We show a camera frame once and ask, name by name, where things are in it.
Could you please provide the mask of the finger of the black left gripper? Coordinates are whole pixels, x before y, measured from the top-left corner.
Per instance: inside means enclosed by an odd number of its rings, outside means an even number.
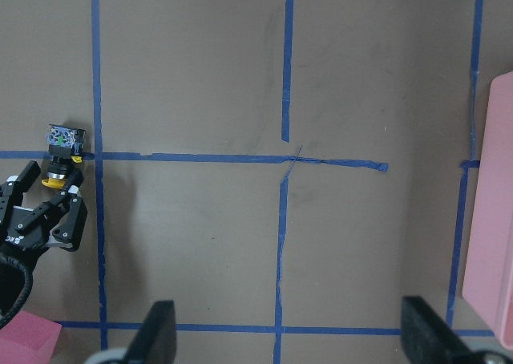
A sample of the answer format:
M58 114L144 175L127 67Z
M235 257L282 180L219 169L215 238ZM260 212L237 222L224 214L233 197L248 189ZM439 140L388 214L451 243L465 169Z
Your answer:
M13 231L24 229L25 223L32 219L34 210L22 206L24 194L38 179L41 168L31 160L16 176L10 176L1 185L1 235L8 236Z
M50 228L46 246L68 252L77 251L87 219L87 206L79 195L79 188L71 186L67 190L61 189L40 205L45 209Z

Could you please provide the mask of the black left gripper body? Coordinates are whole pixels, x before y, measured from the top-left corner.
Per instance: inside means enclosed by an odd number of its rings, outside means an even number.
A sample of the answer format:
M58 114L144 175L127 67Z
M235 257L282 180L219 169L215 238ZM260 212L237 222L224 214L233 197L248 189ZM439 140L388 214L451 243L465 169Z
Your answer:
M1 207L1 252L21 260L38 260L47 250L49 225L42 205Z

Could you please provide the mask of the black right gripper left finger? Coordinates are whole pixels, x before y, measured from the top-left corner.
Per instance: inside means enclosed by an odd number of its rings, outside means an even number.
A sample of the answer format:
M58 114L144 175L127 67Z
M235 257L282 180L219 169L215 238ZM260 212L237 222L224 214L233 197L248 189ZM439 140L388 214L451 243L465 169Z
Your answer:
M157 301L123 356L124 363L168 363L176 358L176 311L173 300Z

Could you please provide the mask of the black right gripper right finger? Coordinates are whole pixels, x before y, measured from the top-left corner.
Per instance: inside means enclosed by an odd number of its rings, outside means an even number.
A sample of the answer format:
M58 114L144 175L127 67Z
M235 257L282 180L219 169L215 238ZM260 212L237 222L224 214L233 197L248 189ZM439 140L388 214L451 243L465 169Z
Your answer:
M475 354L419 296L402 298L400 340L409 363L473 363Z

